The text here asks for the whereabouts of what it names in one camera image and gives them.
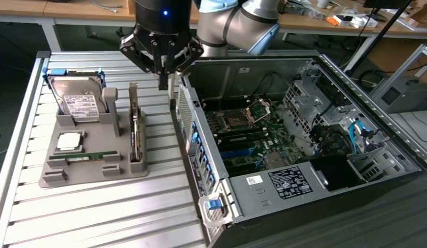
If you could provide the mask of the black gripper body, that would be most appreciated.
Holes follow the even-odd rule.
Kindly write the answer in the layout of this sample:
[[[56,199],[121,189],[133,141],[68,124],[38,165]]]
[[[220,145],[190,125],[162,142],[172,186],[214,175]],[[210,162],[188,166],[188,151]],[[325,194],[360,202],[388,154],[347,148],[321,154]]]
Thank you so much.
[[[190,1],[136,1],[133,36],[149,54],[172,57],[190,41]]]

